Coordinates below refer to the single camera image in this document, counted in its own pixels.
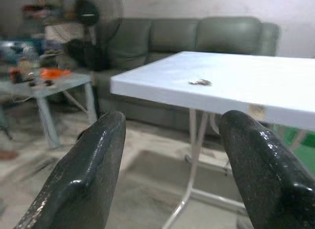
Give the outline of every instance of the electric fan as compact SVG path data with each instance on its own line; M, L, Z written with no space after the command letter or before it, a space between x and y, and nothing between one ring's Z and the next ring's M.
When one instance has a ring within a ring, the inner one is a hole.
M63 9L63 21L75 22L80 26L52 26L56 34L66 41L68 54L81 66L91 71L95 97L95 109L99 116L99 106L94 72L104 69L106 50L109 40L119 28L123 15L121 0L44 0L42 4L51 5L58 1Z

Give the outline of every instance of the green sofa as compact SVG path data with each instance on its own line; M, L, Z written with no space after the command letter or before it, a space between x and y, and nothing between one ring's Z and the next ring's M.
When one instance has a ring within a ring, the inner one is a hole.
M111 76L180 51L274 56L278 37L278 26L253 17L123 19L108 46L111 69L95 74L100 110L119 110L128 119L186 131L187 109L113 95Z

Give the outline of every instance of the orange object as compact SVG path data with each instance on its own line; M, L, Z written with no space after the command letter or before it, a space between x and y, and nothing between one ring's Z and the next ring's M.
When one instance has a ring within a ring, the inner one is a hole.
M71 73L71 70L66 69L59 69L59 68L44 68L41 73L40 77L45 80L52 80L52 79L58 79L62 76L69 75Z

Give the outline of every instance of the light blue table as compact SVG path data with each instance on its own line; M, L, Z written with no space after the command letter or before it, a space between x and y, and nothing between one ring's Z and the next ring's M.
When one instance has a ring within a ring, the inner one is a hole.
M89 123L93 124L97 120L91 77L89 75L71 73L68 76L54 80L54 82L54 85L50 87L46 87L44 84L29 87L28 83L13 84L9 79L0 80L0 93L28 96L36 99L45 137L49 148L52 149L59 147L60 141L49 111L48 96L84 85Z

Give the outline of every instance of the wall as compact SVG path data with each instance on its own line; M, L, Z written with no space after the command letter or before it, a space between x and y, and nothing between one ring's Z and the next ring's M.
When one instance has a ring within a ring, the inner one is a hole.
M0 0L0 23L15 34L23 4ZM280 25L279 56L315 57L315 0L123 0L126 17L255 16Z

